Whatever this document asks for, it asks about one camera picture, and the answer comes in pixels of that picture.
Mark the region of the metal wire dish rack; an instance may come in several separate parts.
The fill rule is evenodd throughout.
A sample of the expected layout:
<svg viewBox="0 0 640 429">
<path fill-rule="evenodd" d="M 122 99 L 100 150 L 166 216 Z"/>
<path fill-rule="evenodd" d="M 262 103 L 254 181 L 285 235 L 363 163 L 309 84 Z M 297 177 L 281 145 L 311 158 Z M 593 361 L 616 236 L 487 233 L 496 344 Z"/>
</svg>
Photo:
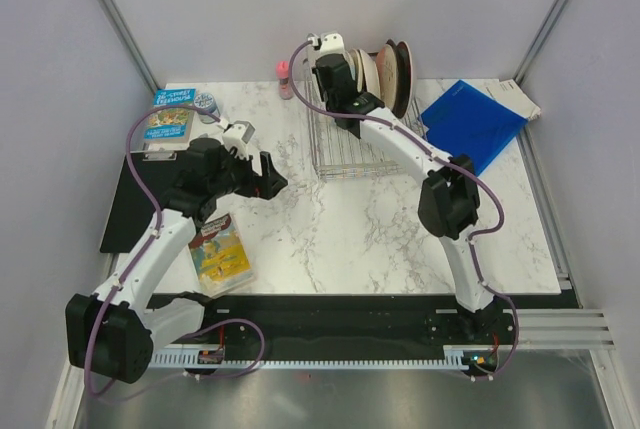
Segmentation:
<svg viewBox="0 0 640 429">
<path fill-rule="evenodd" d="M 324 107 L 306 56 L 303 58 L 302 67 L 305 98 L 318 107 Z M 408 109 L 402 122 L 418 136 L 424 137 L 426 128 L 420 119 L 422 101 L 416 96 L 415 94 L 410 96 Z M 381 149 L 340 129 L 330 117 L 309 109 L 307 119 L 311 158 L 319 179 L 329 181 L 405 173 L 404 169 L 387 157 Z"/>
</svg>

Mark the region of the cream and green branch plate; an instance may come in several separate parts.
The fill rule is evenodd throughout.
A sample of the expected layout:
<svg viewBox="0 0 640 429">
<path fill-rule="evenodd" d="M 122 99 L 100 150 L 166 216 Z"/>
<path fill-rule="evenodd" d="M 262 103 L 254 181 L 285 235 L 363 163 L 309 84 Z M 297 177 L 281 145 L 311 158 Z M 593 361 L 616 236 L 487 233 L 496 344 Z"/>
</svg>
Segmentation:
<svg viewBox="0 0 640 429">
<path fill-rule="evenodd" d="M 359 53 L 355 49 L 350 49 L 348 51 L 348 55 L 350 58 L 352 69 L 353 69 L 354 80 L 356 82 L 356 89 L 358 92 L 361 92 L 363 80 L 362 80 L 362 69 L 361 69 L 361 61 L 360 61 Z"/>
</svg>

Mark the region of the watermelon pattern plate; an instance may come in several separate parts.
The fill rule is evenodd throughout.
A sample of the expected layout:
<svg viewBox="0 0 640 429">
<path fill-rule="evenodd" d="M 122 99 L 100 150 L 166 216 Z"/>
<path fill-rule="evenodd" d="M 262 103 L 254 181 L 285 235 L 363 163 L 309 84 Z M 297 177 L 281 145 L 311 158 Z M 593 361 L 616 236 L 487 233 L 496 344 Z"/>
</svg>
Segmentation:
<svg viewBox="0 0 640 429">
<path fill-rule="evenodd" d="M 327 37 L 329 33 L 314 34 L 310 33 L 307 36 L 308 45 L 306 47 L 306 62 L 308 65 L 308 72 L 310 78 L 313 79 L 314 69 L 316 67 L 316 61 L 319 57 L 322 57 L 328 49 L 330 49 Z"/>
</svg>

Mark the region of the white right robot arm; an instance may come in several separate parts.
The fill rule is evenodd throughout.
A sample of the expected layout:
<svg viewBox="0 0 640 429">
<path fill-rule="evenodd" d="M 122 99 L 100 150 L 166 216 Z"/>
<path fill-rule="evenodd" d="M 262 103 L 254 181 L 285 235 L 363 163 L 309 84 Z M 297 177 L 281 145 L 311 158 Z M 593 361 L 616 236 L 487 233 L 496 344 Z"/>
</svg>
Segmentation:
<svg viewBox="0 0 640 429">
<path fill-rule="evenodd" d="M 382 150 L 420 184 L 418 217 L 438 238 L 454 278 L 458 330 L 467 341 L 483 341 L 499 318 L 498 292 L 481 272 L 474 238 L 489 234 L 476 227 L 479 188 L 471 159 L 452 157 L 405 126 L 376 96 L 359 92 L 344 56 L 324 55 L 311 68 L 325 112 L 336 124 Z"/>
</svg>

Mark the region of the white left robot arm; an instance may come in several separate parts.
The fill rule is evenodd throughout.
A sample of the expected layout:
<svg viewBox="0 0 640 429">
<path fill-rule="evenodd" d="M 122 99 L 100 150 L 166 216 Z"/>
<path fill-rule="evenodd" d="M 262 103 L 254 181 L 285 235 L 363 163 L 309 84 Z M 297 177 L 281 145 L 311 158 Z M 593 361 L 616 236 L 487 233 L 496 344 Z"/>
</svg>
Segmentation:
<svg viewBox="0 0 640 429">
<path fill-rule="evenodd" d="M 188 334 L 198 342 L 215 338 L 220 320 L 204 309 L 201 295 L 183 292 L 156 310 L 147 304 L 179 253 L 215 212 L 218 199 L 235 194 L 270 200 L 288 184 L 266 151 L 260 152 L 255 169 L 253 159 L 241 158 L 232 144 L 200 138 L 183 157 L 124 264 L 91 295 L 76 294 L 67 303 L 69 361 L 86 373 L 134 383 L 155 351 Z"/>
</svg>

